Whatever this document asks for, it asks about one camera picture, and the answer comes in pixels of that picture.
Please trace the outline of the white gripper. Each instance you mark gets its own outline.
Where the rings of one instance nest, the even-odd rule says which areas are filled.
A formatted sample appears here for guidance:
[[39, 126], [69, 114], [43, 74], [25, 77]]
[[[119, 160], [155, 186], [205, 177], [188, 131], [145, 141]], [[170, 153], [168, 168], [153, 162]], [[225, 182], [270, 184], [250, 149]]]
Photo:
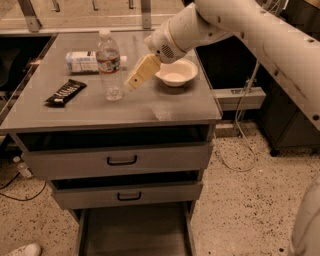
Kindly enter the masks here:
[[153, 54], [147, 54], [138, 60], [124, 82], [128, 91], [138, 89], [144, 82], [151, 79], [160, 70], [161, 62], [171, 64], [186, 55], [174, 42], [168, 21], [146, 37], [145, 43]]

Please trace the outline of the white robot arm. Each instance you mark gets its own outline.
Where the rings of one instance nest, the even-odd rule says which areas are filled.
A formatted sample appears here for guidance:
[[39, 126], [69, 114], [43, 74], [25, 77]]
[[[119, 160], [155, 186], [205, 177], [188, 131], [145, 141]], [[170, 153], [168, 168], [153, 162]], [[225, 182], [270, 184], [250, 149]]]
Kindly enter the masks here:
[[151, 53], [137, 62], [127, 84], [138, 88], [200, 45], [236, 36], [320, 128], [319, 43], [263, 10], [254, 0], [195, 0], [164, 22], [145, 42]]

